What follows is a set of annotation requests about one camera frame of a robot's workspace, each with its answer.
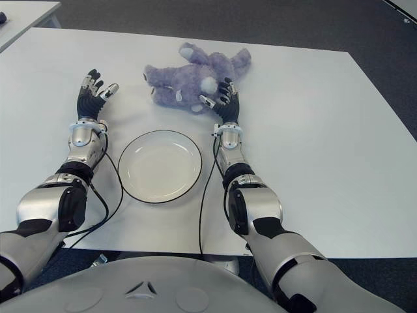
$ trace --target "black joint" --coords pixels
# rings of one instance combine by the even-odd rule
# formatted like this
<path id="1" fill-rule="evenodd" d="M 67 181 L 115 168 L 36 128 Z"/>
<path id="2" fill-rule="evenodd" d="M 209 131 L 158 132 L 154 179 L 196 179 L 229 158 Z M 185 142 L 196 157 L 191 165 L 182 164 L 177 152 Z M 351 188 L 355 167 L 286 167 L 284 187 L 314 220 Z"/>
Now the black joint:
<path id="1" fill-rule="evenodd" d="M 0 24 L 3 24 L 7 21 L 6 14 L 4 12 L 0 12 Z"/>
<path id="2" fill-rule="evenodd" d="M 276 217 L 261 217 L 253 221 L 256 232 L 259 235 L 272 239 L 283 233 L 294 233 L 292 231 L 285 230 L 279 218 Z"/>
<path id="3" fill-rule="evenodd" d="M 102 81 L 102 80 L 100 80 L 98 83 L 96 83 L 95 85 L 94 85 L 94 87 L 96 87 L 97 89 L 99 89 L 101 86 L 103 86 L 104 85 L 104 82 Z"/>
<path id="4" fill-rule="evenodd" d="M 36 233 L 43 233 L 51 226 L 52 221 L 43 218 L 36 218 L 33 220 L 24 220 L 18 226 L 17 230 L 5 231 L 5 233 L 15 233 L 22 237 L 28 237 Z"/>
<path id="5" fill-rule="evenodd" d="M 229 193 L 229 225 L 238 235 L 249 234 L 245 199 L 240 190 Z"/>
<path id="6" fill-rule="evenodd" d="M 103 108 L 106 101 L 100 97 L 92 97 L 91 92 L 86 95 L 80 95 L 77 101 L 78 119 L 83 117 L 89 119 L 98 119 L 98 113 Z"/>
<path id="7" fill-rule="evenodd" d="M 276 273 L 274 281 L 272 282 L 272 291 L 275 301 L 289 313 L 313 313 L 317 311 L 317 307 L 309 299 L 299 293 L 288 298 L 280 288 L 279 282 L 281 278 L 296 265 L 298 265 L 297 261 L 291 259 Z"/>
<path id="8" fill-rule="evenodd" d="M 223 187 L 227 188 L 229 184 L 233 181 L 233 179 L 241 175 L 245 175 L 245 174 L 255 175 L 255 173 L 250 168 L 249 164 L 246 164 L 246 163 L 233 164 L 226 170 L 224 174 Z"/>
<path id="9" fill-rule="evenodd" d="M 0 256 L 0 263 L 7 267 L 15 277 L 9 285 L 0 290 L 0 303 L 2 303 L 22 293 L 24 279 L 22 272 L 9 259 Z"/>
<path id="10" fill-rule="evenodd" d="M 245 189 L 245 188 L 264 188 L 265 185 L 260 183 L 248 183 L 240 185 L 237 181 L 233 181 L 232 185 L 229 188 L 229 192 L 236 190 L 237 188 Z"/>
<path id="11" fill-rule="evenodd" d="M 87 185 L 90 185 L 91 179 L 94 176 L 93 170 L 88 165 L 77 161 L 64 163 L 55 174 L 61 173 L 75 175 L 85 181 Z"/>
<path id="12" fill-rule="evenodd" d="M 70 186 L 59 200 L 58 220 L 60 232 L 77 230 L 85 220 L 87 197 L 84 188 Z"/>
<path id="13" fill-rule="evenodd" d="M 313 258 L 319 261 L 326 261 L 326 259 L 322 258 L 321 256 L 313 256 Z"/>

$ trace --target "white plate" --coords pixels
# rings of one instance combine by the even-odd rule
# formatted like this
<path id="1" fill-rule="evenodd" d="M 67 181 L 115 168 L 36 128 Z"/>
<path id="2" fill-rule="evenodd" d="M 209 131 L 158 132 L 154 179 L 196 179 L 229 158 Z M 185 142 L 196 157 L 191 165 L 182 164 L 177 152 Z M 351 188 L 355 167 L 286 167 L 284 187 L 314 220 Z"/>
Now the white plate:
<path id="1" fill-rule="evenodd" d="M 119 174 L 131 197 L 163 203 L 191 189 L 201 172 L 201 154 L 187 136 L 155 130 L 137 137 L 122 152 Z"/>

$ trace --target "black cable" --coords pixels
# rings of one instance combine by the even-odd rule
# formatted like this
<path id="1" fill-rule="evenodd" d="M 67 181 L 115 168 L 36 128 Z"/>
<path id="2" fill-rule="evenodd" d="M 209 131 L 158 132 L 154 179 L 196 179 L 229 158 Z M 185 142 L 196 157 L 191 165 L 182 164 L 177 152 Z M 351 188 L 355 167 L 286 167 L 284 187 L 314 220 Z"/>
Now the black cable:
<path id="1" fill-rule="evenodd" d="M 224 188 L 223 211 L 224 211 L 224 215 L 226 216 L 227 221 L 229 221 L 229 215 L 227 214 L 227 209 L 226 209 L 226 197 L 227 197 L 227 187 Z"/>
<path id="2" fill-rule="evenodd" d="M 250 280 L 252 283 L 252 286 L 256 288 L 256 280 L 255 280 L 255 270 L 256 270 L 256 263 L 255 263 L 255 258 L 253 258 L 252 260 L 252 264 L 250 265 Z"/>
<path id="3" fill-rule="evenodd" d="M 220 135 L 220 138 L 219 138 L 219 146 L 222 144 L 221 139 L 222 139 L 222 135 Z M 214 158 L 214 161 L 216 162 L 217 169 L 218 169 L 220 175 L 222 176 L 222 179 L 224 179 L 224 175 L 222 173 L 222 170 L 220 169 L 220 165 L 219 165 L 218 160 L 217 160 L 217 153 L 216 153 L 216 150 L 215 150 L 215 145 L 213 145 L 213 158 Z M 227 198 L 227 189 L 225 188 L 224 189 L 224 196 L 223 196 L 223 211 L 224 211 L 224 215 L 226 216 L 227 221 L 229 221 L 229 215 L 227 214 L 227 209 L 226 209 L 226 198 Z"/>
<path id="4" fill-rule="evenodd" d="M 215 138 L 213 141 L 213 150 L 214 150 L 214 147 L 216 146 L 216 141 L 217 141 L 217 138 Z M 198 222 L 198 243 L 200 247 L 200 255 L 203 255 L 203 248 L 201 247 L 201 215 L 203 214 L 204 197 L 206 195 L 206 190 L 207 190 L 207 186 L 209 185 L 211 175 L 213 174 L 214 166 L 216 165 L 216 159 L 217 159 L 217 154 L 219 153 L 219 149 L 220 149 L 220 145 L 217 147 L 217 152 L 214 155 L 213 165 L 211 167 L 210 174 L 208 175 L 208 179 L 204 187 L 203 197 L 201 197 L 200 217 L 199 217 L 199 222 Z"/>
<path id="5" fill-rule="evenodd" d="M 119 210 L 119 208 L 120 208 L 120 206 L 121 206 L 121 204 L 122 204 L 122 201 L 123 201 L 123 195 L 124 195 L 124 192 L 123 192 L 123 184 L 122 184 L 122 179 L 121 179 L 121 177 L 120 177 L 120 175 L 119 175 L 119 172 L 117 171 L 117 168 L 116 168 L 116 165 L 115 165 L 115 163 L 114 163 L 114 161 L 111 159 L 111 157 L 107 154 L 107 152 L 105 152 L 103 155 L 106 155 L 108 158 L 109 158 L 109 160 L 110 160 L 110 162 L 111 162 L 111 165 L 113 166 L 113 169 L 115 170 L 115 172 L 116 172 L 116 174 L 117 174 L 117 178 L 118 178 L 118 180 L 119 180 L 119 183 L 120 183 L 120 187 L 121 187 L 121 197 L 120 197 L 120 201 L 119 201 L 119 204 L 116 206 L 116 210 L 114 210 L 114 212 L 110 215 L 110 217 L 109 218 L 107 218 L 106 220 L 103 220 L 103 221 L 101 221 L 101 222 L 99 222 L 98 224 L 96 224 L 96 225 L 94 225 L 94 226 L 92 226 L 92 227 L 90 227 L 89 228 L 89 230 L 87 231 L 87 230 L 85 230 L 85 231 L 87 231 L 87 233 L 85 234 L 85 235 L 83 235 L 81 238 L 79 238 L 75 243 L 73 243 L 67 250 L 65 250 L 65 252 L 64 253 L 62 253 L 60 256 L 59 256 L 59 258 L 57 258 L 54 262 L 52 262 L 51 264 L 49 264 L 48 265 L 48 267 L 47 268 L 45 268 L 43 271 L 42 271 L 42 274 L 44 274 L 46 271 L 48 271 L 49 269 L 51 269 L 60 259 L 62 259 L 63 258 L 63 256 L 65 256 L 67 253 L 68 253 L 68 251 L 70 251 L 72 248 L 74 248 L 75 247 L 75 245 L 76 244 L 78 244 L 81 240 L 83 240 L 84 238 L 86 238 L 86 236 L 88 236 L 90 233 L 92 233 L 94 230 L 97 230 L 99 227 L 101 227 L 101 226 L 103 226 L 108 220 L 110 220 L 113 216 L 114 216 L 114 214 L 116 214 L 116 212 Z"/>
<path id="6" fill-rule="evenodd" d="M 106 128 L 106 131 L 107 131 L 107 126 L 106 126 L 105 124 L 103 124 L 103 123 L 99 123 L 99 124 L 104 125 L 104 127 Z M 96 163 L 96 164 L 95 164 L 95 165 L 91 168 L 91 170 L 92 170 L 92 171 L 95 169 L 95 167 L 97 166 L 97 164 L 98 164 L 98 163 L 100 163 L 100 161 L 103 159 L 104 155 L 106 155 L 106 154 L 107 154 L 107 149 L 108 149 L 108 147 L 109 147 L 109 138 L 108 138 L 108 136 L 107 136 L 107 134 L 106 134 L 106 133 L 104 133 L 104 137 L 105 137 L 105 139 L 106 139 L 106 145 L 105 145 L 104 150 L 103 150 L 103 153 L 102 153 L 102 155 L 100 156 L 100 158 L 98 159 L 97 163 Z M 87 233 L 88 231 L 94 230 L 95 228 L 98 228 L 98 227 L 100 227 L 101 225 L 103 225 L 103 224 L 106 222 L 106 218 L 109 216 L 109 207 L 108 207 L 108 205 L 107 205 L 106 201 L 104 201 L 103 197 L 101 197 L 101 195 L 97 192 L 97 190 L 95 189 L 95 187 L 94 187 L 93 183 L 90 183 L 90 187 L 91 187 L 91 190 L 92 190 L 92 191 L 96 194 L 97 198 L 100 200 L 100 202 L 102 203 L 102 205 L 104 206 L 104 209 L 106 210 L 106 215 L 105 215 L 105 217 L 104 217 L 104 218 L 103 218 L 103 219 L 102 219 L 99 223 L 97 223 L 96 225 L 93 225 L 93 226 L 91 226 L 90 228 L 87 228 L 87 229 L 85 229 L 85 230 L 80 230 L 80 231 L 77 231 L 77 232 L 75 232 L 75 233 L 70 233 L 70 234 L 68 234 L 65 238 L 69 238 L 69 237 L 77 236 L 77 235 L 80 235 L 80 234 L 82 234 L 82 233 Z"/>
<path id="7" fill-rule="evenodd" d="M 98 163 L 100 163 L 100 161 L 104 158 L 104 155 L 107 153 L 107 149 L 109 147 L 109 138 L 107 137 L 107 134 L 104 133 L 104 137 L 106 139 L 106 145 L 104 146 L 104 150 L 102 155 L 100 155 L 100 158 L 97 160 L 96 164 L 94 164 L 91 168 L 91 171 L 94 171 L 94 169 L 96 168 L 96 166 L 98 165 Z"/>
<path id="8" fill-rule="evenodd" d="M 220 135 L 220 137 L 219 137 L 219 146 L 222 144 L 222 135 Z M 216 162 L 216 165 L 217 165 L 217 169 L 218 169 L 218 171 L 219 171 L 219 173 L 220 173 L 220 175 L 221 175 L 221 177 L 222 177 L 222 179 L 224 178 L 224 175 L 223 175 L 223 173 L 222 173 L 222 170 L 220 169 L 220 165 L 219 165 L 219 162 L 217 161 L 217 154 L 216 154 L 216 150 L 215 150 L 216 148 L 215 148 L 215 145 L 213 145 L 213 158 L 214 158 L 214 161 Z"/>
<path id="9" fill-rule="evenodd" d="M 91 187 L 91 190 L 96 194 L 97 198 L 100 200 L 102 205 L 104 206 L 104 209 L 106 210 L 106 215 L 104 216 L 104 218 L 100 222 L 91 226 L 90 228 L 87 228 L 85 230 L 80 230 L 80 231 L 77 231 L 75 233 L 70 233 L 65 238 L 70 238 L 70 237 L 73 237 L 73 236 L 77 236 L 77 235 L 80 235 L 82 233 L 87 233 L 88 231 L 91 231 L 95 228 L 99 228 L 101 225 L 103 225 L 106 222 L 107 217 L 109 217 L 109 207 L 108 207 L 106 201 L 103 199 L 103 197 L 101 197 L 101 195 L 98 193 L 97 189 L 95 189 L 93 183 L 90 183 L 90 187 Z"/>

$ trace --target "purple plush toy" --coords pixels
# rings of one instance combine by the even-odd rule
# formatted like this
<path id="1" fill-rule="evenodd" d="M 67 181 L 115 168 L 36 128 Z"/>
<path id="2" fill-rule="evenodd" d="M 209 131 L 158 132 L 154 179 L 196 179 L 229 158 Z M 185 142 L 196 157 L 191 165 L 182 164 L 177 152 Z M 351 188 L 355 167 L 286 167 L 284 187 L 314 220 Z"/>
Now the purple plush toy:
<path id="1" fill-rule="evenodd" d="M 156 104 L 202 113 L 206 107 L 199 95 L 219 99 L 218 83 L 228 77 L 239 79 L 250 66 L 251 56 L 247 49 L 240 50 L 229 59 L 222 53 L 207 55 L 201 48 L 189 43 L 180 47 L 179 53 L 191 64 L 183 67 L 155 68 L 147 65 L 143 74 L 152 88 Z"/>

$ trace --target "plush elephant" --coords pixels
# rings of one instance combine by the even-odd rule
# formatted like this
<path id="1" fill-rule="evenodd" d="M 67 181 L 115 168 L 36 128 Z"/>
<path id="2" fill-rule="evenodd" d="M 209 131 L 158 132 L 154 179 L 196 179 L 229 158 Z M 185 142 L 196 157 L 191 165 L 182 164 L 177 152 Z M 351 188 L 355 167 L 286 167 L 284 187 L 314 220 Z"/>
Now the plush elephant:
<path id="1" fill-rule="evenodd" d="M 251 55 L 247 49 L 240 50 L 229 59 L 214 52 L 207 55 L 196 45 L 184 43 L 179 50 L 191 64 L 183 67 L 145 67 L 143 76 L 152 88 L 152 99 L 161 106 L 170 106 L 203 113 L 208 110 L 201 103 L 199 95 L 214 100 L 220 98 L 218 83 L 230 78 L 237 80 L 249 69 Z"/>

